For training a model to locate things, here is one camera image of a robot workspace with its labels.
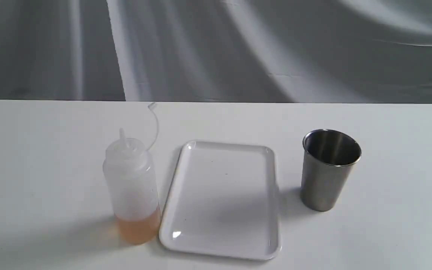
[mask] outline translucent plastic bottle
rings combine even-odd
[[[121,237],[135,245],[155,237],[161,212],[153,159],[144,144],[120,129],[119,140],[106,149],[103,173]]]

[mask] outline metal tumbler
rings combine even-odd
[[[350,136],[336,130],[313,130],[303,138],[304,162],[301,200],[324,212],[334,207],[348,175],[361,157]]]

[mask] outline table surface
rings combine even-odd
[[[268,262],[119,241],[104,150],[121,127],[151,142],[146,106],[0,100],[0,269],[432,269],[432,105],[158,103],[151,152],[162,205],[189,140],[274,150],[283,248]],[[351,135],[363,151],[325,213],[298,199],[301,139],[318,128]]]

